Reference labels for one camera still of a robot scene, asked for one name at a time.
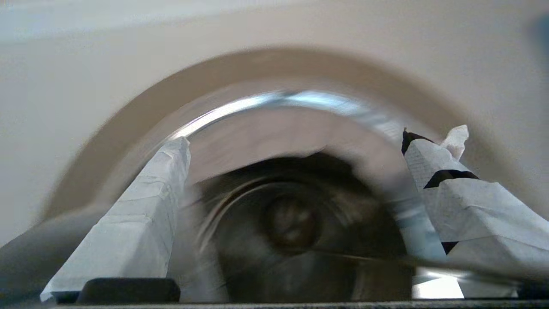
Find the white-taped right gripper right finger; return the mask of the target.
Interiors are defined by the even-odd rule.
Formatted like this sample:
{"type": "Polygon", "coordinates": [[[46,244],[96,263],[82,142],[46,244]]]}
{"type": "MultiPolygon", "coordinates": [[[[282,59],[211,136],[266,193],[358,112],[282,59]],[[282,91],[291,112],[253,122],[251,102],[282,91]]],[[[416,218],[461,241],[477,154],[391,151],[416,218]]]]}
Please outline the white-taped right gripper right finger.
{"type": "Polygon", "coordinates": [[[475,274],[517,276],[517,288],[461,280],[465,297],[548,297],[548,221],[498,182],[460,163],[468,127],[445,140],[404,130],[401,152],[448,262],[475,274]]]}

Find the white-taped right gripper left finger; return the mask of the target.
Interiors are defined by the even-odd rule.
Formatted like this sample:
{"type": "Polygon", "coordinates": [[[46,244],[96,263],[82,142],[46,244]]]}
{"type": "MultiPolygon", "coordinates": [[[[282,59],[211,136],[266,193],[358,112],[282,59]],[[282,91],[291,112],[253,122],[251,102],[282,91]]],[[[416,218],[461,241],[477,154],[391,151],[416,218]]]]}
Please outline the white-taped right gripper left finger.
{"type": "Polygon", "coordinates": [[[166,142],[91,228],[40,294],[79,293],[98,278],[165,278],[190,167],[190,143],[166,142]]]}

